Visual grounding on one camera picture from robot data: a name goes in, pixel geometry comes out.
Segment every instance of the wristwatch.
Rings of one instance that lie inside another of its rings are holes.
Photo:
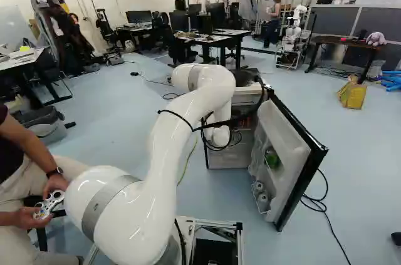
[[[64,173],[63,169],[60,168],[60,167],[57,167],[57,168],[55,168],[54,170],[52,170],[52,171],[46,173],[46,176],[47,176],[48,179],[49,179],[49,178],[50,178],[52,175],[54,175],[54,174],[60,174],[60,175],[62,175],[63,173]]]

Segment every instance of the beige pants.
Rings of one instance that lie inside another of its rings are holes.
[[[55,157],[57,166],[70,181],[87,166],[66,157]],[[20,168],[0,185],[0,212],[16,211],[23,206],[23,198],[42,195],[46,174],[25,157]],[[27,231],[13,226],[0,227],[1,265],[78,265],[76,256],[40,252],[31,244]]]

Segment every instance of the stuffed toy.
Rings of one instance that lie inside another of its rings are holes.
[[[372,44],[374,46],[378,46],[380,44],[387,44],[386,39],[384,38],[384,35],[381,32],[373,32],[366,39],[366,43],[367,44]]]

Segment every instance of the yellow box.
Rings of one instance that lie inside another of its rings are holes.
[[[368,86],[359,85],[357,81],[357,76],[350,75],[346,85],[337,92],[338,98],[340,99],[343,107],[356,110],[360,110],[362,108]]]

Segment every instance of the game controller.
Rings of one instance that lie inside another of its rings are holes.
[[[48,194],[48,198],[42,202],[38,202],[34,207],[40,207],[41,210],[33,214],[33,219],[46,219],[50,216],[53,209],[62,203],[64,200],[64,192],[61,190],[55,190]]]

